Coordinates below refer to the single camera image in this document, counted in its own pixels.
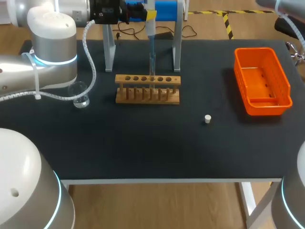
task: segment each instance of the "small glass beaker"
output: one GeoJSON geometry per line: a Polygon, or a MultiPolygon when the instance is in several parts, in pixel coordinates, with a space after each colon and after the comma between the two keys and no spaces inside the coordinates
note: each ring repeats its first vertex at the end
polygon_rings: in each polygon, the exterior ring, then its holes
{"type": "MultiPolygon", "coordinates": [[[[79,95],[86,90],[87,90],[87,85],[82,81],[74,82],[68,87],[69,96],[79,95]]],[[[77,108],[85,108],[89,105],[89,103],[90,100],[88,94],[85,94],[84,96],[73,100],[73,104],[77,108]]]]}

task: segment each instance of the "test tube rack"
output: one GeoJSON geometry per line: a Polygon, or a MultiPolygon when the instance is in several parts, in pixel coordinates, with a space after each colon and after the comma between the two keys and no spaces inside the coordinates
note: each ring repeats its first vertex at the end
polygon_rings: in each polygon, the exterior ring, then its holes
{"type": "Polygon", "coordinates": [[[120,85],[115,100],[117,104],[179,105],[180,103],[178,89],[181,85],[180,76],[116,75],[115,83],[120,85]]]}

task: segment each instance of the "orange plastic crate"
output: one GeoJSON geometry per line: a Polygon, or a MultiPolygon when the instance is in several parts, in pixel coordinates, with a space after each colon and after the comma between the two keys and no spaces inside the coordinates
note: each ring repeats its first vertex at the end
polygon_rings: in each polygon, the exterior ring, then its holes
{"type": "Polygon", "coordinates": [[[292,106],[290,84],[273,49],[236,49],[234,71],[249,115],[281,115],[292,106]]]}

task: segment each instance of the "power cord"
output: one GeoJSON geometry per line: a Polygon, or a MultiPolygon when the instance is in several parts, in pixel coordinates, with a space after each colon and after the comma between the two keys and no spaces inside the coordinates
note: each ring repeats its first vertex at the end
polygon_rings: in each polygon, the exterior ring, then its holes
{"type": "MultiPolygon", "coordinates": [[[[138,33],[142,32],[142,31],[145,29],[145,24],[144,24],[144,26],[143,26],[143,28],[142,28],[141,30],[139,30],[139,31],[136,32],[134,28],[128,28],[128,29],[123,29],[123,30],[122,30],[122,29],[120,28],[120,24],[122,24],[122,23],[123,23],[123,22],[119,22],[119,24],[118,24],[118,29],[117,29],[117,30],[112,30],[112,31],[119,31],[119,32],[121,32],[121,33],[123,33],[123,34],[126,34],[126,35],[132,35],[132,36],[134,36],[137,40],[139,40],[139,38],[138,38],[136,35],[137,35],[138,33]]],[[[184,29],[185,29],[186,27],[190,27],[190,28],[192,29],[192,31],[194,32],[194,34],[193,34],[193,35],[189,35],[189,36],[183,36],[183,35],[182,35],[183,38],[188,38],[188,37],[195,37],[195,36],[197,36],[196,31],[195,31],[194,28],[193,28],[192,26],[190,26],[190,25],[185,25],[185,26],[182,28],[182,32],[184,31],[184,29]]],[[[168,30],[171,31],[173,34],[175,34],[175,32],[174,32],[171,28],[169,28],[169,27],[167,27],[167,26],[156,26],[156,28],[168,29],[168,30]]]]}
{"type": "MultiPolygon", "coordinates": [[[[184,26],[184,27],[182,28],[182,32],[183,32],[183,30],[184,30],[186,27],[190,27],[190,28],[192,29],[192,31],[194,32],[194,34],[193,34],[193,35],[189,35],[189,36],[183,36],[183,35],[182,35],[182,37],[188,38],[188,37],[195,37],[195,36],[197,36],[196,31],[195,31],[194,28],[193,28],[192,26],[190,26],[190,25],[184,26]]],[[[167,27],[167,26],[156,26],[156,28],[168,29],[168,30],[171,31],[173,34],[175,34],[175,32],[174,32],[171,28],[169,28],[169,27],[167,27]]]]}
{"type": "Polygon", "coordinates": [[[121,33],[123,33],[123,34],[126,34],[126,35],[132,35],[132,36],[134,36],[137,40],[139,40],[139,38],[136,36],[138,33],[140,33],[140,32],[142,32],[144,29],[145,29],[145,24],[144,24],[144,27],[141,29],[141,30],[139,30],[139,31],[135,31],[135,29],[134,28],[128,28],[128,29],[124,29],[124,30],[122,30],[121,28],[120,28],[120,25],[122,24],[123,22],[121,21],[121,22],[119,22],[119,24],[118,24],[118,29],[117,30],[112,30],[112,31],[119,31],[119,32],[121,32],[121,33]],[[128,33],[128,32],[125,32],[125,31],[128,31],[128,30],[132,30],[133,31],[133,33],[128,33]]]}

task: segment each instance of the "black table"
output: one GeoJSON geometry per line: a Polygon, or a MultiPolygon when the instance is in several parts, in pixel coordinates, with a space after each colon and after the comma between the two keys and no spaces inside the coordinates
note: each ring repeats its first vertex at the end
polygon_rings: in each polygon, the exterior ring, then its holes
{"type": "MultiPolygon", "coordinates": [[[[89,107],[33,96],[0,103],[0,127],[28,137],[61,180],[268,179],[295,163],[305,141],[305,88],[283,41],[183,41],[179,106],[115,103],[116,74],[148,74],[147,41],[118,41],[112,73],[104,72],[102,41],[88,47],[98,71],[89,107]],[[281,117],[248,116],[233,71],[236,48],[264,46],[291,85],[294,104],[281,117]]],[[[176,75],[171,41],[156,41],[156,56],[157,75],[176,75]]],[[[89,85],[81,42],[78,67],[89,85]]]]}

